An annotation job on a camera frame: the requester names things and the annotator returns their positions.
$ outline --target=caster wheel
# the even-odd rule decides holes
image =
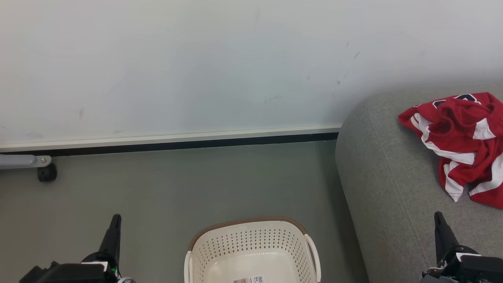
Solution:
[[[56,180],[58,171],[56,165],[49,164],[46,167],[37,168],[37,177],[40,182],[50,182]]]

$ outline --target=brown basket rim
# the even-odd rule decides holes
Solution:
[[[197,240],[199,240],[199,238],[201,236],[203,236],[204,234],[206,234],[212,230],[216,230],[216,229],[220,229],[220,228],[224,228],[224,227],[229,227],[229,226],[233,226],[233,225],[246,224],[246,223],[251,223],[251,222],[266,222],[266,221],[288,222],[288,223],[295,225],[300,230],[300,232],[302,232],[303,235],[307,234],[307,230],[298,221],[296,221],[293,218],[286,217],[286,216],[255,217],[255,218],[247,218],[247,219],[241,219],[241,220],[233,220],[233,221],[227,221],[227,222],[223,222],[223,223],[214,224],[214,225],[208,226],[208,227],[200,230],[199,232],[197,232],[197,234],[190,241],[189,251],[192,251],[194,249],[194,245],[196,244]]]

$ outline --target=gray fabric upholstery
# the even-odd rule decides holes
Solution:
[[[466,192],[455,203],[440,187],[440,158],[397,120],[413,105],[486,91],[503,100],[503,84],[376,95],[344,122],[337,167],[370,282],[417,282],[436,265],[436,211],[460,244],[503,257],[503,210],[473,202]]]

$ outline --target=laundry basket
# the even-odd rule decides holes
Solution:
[[[184,272],[185,283],[321,281],[311,237],[288,217],[231,221],[201,230],[190,243]]]

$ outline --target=basket handle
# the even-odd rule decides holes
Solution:
[[[184,282],[192,283],[192,263],[190,260],[190,251],[187,252],[185,256],[185,264],[184,264]]]
[[[316,246],[314,245],[313,239],[306,234],[304,235],[307,239],[307,243],[309,243],[309,247],[311,248],[311,251],[313,252],[314,256],[314,265],[316,268],[316,282],[321,282],[321,265],[319,263],[319,256],[318,256],[318,250],[316,249]]]

